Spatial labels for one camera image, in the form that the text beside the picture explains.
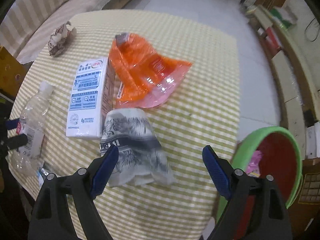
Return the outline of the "pink snack bag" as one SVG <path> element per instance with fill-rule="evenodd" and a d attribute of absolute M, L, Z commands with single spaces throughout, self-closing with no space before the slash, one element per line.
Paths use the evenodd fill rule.
<path fill-rule="evenodd" d="M 246 169 L 246 174 L 252 177 L 260 177 L 260 168 L 259 163 L 263 157 L 261 151 L 257 150 L 253 152 L 253 155 L 248 163 L 248 167 Z"/>

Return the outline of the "blue grey foil wrapper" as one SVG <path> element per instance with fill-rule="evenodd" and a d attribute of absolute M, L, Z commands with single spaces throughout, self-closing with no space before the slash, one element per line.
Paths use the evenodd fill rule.
<path fill-rule="evenodd" d="M 39 182 L 39 188 L 42 187 L 45 179 L 47 178 L 48 174 L 50 174 L 50 171 L 48 170 L 46 162 L 44 162 L 37 170 L 36 175 Z"/>

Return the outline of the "white blue milk carton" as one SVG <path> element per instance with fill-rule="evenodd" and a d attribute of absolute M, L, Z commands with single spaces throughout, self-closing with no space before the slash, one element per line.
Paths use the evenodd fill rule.
<path fill-rule="evenodd" d="M 79 64 L 69 101 L 66 136 L 100 139 L 106 115 L 112 110 L 115 72 L 107 57 Z"/>

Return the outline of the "green red trash bin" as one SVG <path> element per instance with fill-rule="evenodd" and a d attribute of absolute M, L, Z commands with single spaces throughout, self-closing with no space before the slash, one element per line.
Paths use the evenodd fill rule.
<path fill-rule="evenodd" d="M 245 138 L 233 160 L 228 162 L 234 169 L 241 169 L 246 174 L 253 152 L 257 150 L 263 154 L 259 163 L 259 178 L 266 178 L 268 175 L 274 178 L 288 208 L 294 201 L 302 176 L 302 160 L 294 136 L 288 129 L 279 126 L 257 129 Z M 246 203 L 244 221 L 240 223 L 235 239 L 243 239 L 253 205 L 254 198 L 250 196 Z M 225 207 L 219 209 L 218 221 Z"/>

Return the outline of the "clear plastic bottle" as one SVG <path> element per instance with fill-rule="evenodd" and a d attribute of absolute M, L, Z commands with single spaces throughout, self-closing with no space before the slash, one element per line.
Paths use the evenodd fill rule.
<path fill-rule="evenodd" d="M 20 114 L 17 134 L 26 135 L 27 144 L 13 152 L 11 163 L 26 176 L 34 176 L 41 166 L 41 147 L 53 90 L 54 86 L 46 81 L 41 82 L 38 92 L 29 99 Z"/>

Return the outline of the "wooden side cabinet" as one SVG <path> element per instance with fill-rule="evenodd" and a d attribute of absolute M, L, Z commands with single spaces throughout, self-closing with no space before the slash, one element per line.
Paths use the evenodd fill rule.
<path fill-rule="evenodd" d="M 15 98 L 27 74 L 27 70 L 7 51 L 4 46 L 0 49 L 0 85 L 1 90 Z"/>

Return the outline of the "crushed patterned paper cup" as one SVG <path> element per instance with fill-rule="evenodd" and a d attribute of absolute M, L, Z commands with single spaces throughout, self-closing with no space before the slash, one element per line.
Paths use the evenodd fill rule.
<path fill-rule="evenodd" d="M 121 108 L 107 113 L 100 140 L 100 155 L 110 146 L 119 150 L 109 187 L 175 182 L 167 155 L 143 110 Z"/>

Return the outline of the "crumpled red-white paper ball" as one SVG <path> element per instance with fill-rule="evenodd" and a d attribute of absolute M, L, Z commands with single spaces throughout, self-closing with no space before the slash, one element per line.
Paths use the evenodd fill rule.
<path fill-rule="evenodd" d="M 57 57 L 64 52 L 67 46 L 74 40 L 76 36 L 76 28 L 72 27 L 71 22 L 67 21 L 50 35 L 47 43 L 49 55 Z"/>

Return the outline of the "yellow checkered table mat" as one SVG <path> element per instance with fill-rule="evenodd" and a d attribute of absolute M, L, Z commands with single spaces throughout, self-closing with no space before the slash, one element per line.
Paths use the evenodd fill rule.
<path fill-rule="evenodd" d="M 136 33 L 162 55 L 191 62 L 179 87 L 162 105 L 145 111 L 167 154 L 175 183 L 104 189 L 95 205 L 114 239 L 198 239 L 212 215 L 217 191 L 202 149 L 231 159 L 240 118 L 239 61 L 235 38 L 207 25 L 142 10 L 101 10 L 71 19 L 76 37 L 59 57 L 43 48 L 15 99 L 20 116 L 42 81 L 54 86 L 42 157 L 60 176 L 88 166 L 99 142 L 66 137 L 66 119 L 77 66 L 107 56 L 118 33 Z"/>

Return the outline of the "long tv cabinet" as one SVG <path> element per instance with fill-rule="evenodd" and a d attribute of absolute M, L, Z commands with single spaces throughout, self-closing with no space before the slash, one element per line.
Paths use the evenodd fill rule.
<path fill-rule="evenodd" d="M 313 84 L 306 59 L 289 32 L 263 6 L 253 6 L 246 11 L 246 16 L 276 82 L 281 126 L 294 135 L 303 159 L 319 158 L 319 92 Z M 274 29 L 283 46 L 274 56 L 261 36 L 268 27 Z"/>

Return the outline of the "striped beige sofa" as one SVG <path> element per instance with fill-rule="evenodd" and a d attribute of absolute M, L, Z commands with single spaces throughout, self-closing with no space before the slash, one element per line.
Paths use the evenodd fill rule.
<path fill-rule="evenodd" d="M 34 61 L 54 29 L 111 0 L 16 0 L 1 22 L 1 46 L 21 64 Z"/>

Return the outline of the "orange plastic snack bag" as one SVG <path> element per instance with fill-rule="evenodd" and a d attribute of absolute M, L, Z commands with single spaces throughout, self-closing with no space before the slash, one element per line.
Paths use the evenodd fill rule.
<path fill-rule="evenodd" d="M 165 103 L 192 66 L 157 53 L 134 33 L 115 36 L 109 62 L 121 81 L 116 108 L 153 108 Z"/>

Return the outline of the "red book in cabinet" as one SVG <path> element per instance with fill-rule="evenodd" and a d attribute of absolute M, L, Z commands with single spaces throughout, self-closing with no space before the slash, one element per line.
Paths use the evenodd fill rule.
<path fill-rule="evenodd" d="M 272 27 L 268 27 L 261 36 L 273 56 L 283 49 L 281 41 Z"/>

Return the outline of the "green box on cabinet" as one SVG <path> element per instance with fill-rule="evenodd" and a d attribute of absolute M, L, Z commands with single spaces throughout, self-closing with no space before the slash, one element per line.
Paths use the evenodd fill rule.
<path fill-rule="evenodd" d="M 297 24 L 298 17 L 288 6 L 285 6 L 283 8 L 273 7 L 270 10 L 270 13 L 273 18 L 275 18 L 279 22 L 280 26 L 285 29 L 289 29 Z"/>

